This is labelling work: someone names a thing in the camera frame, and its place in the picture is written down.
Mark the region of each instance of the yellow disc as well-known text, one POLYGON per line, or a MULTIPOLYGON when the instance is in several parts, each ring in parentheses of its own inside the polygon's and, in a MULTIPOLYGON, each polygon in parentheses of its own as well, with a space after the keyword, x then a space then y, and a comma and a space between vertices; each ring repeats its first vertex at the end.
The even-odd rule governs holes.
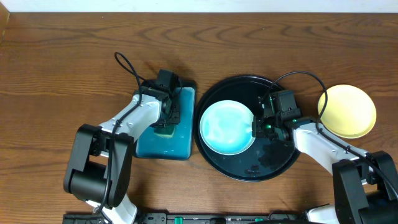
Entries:
MULTIPOLYGON (((372 130, 376 122, 376 107, 362 90, 351 85, 337 85, 328 90, 328 104, 321 121, 333 134, 343 138, 359 138, 372 130)), ((325 94, 319 99, 318 113, 325 104, 325 94)))

